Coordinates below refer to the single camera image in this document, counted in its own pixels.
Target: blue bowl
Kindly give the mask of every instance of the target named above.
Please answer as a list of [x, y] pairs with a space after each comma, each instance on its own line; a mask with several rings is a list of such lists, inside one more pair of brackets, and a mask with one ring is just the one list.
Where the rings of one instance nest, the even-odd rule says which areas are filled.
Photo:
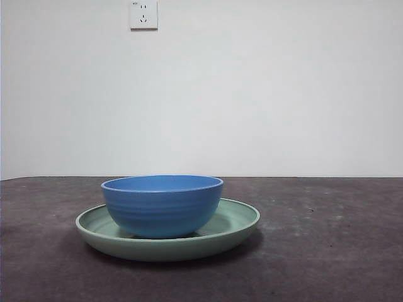
[[206, 224], [224, 182], [215, 177], [156, 175], [114, 179], [101, 187], [109, 214], [128, 233], [174, 238]]

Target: green plate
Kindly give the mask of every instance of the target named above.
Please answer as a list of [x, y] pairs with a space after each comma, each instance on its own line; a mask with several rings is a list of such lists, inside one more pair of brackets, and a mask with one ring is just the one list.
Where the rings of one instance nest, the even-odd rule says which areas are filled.
[[81, 213], [76, 225], [90, 246], [102, 253], [139, 261], [181, 261], [202, 258], [239, 245], [256, 228], [259, 211], [230, 199], [220, 199], [212, 219], [184, 238], [146, 239], [123, 231], [105, 205]]

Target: electrical outlet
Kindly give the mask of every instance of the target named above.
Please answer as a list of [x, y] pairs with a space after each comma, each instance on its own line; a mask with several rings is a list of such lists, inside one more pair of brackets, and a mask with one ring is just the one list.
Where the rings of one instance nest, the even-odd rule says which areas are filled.
[[133, 0], [130, 3], [130, 29], [158, 29], [157, 0]]

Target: gray table surface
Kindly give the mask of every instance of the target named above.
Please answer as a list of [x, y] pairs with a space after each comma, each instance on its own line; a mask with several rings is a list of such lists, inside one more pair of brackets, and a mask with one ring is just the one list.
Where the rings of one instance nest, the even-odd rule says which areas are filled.
[[2, 301], [403, 301], [403, 179], [223, 177], [258, 229], [212, 257], [104, 255], [75, 217], [114, 177], [1, 182]]

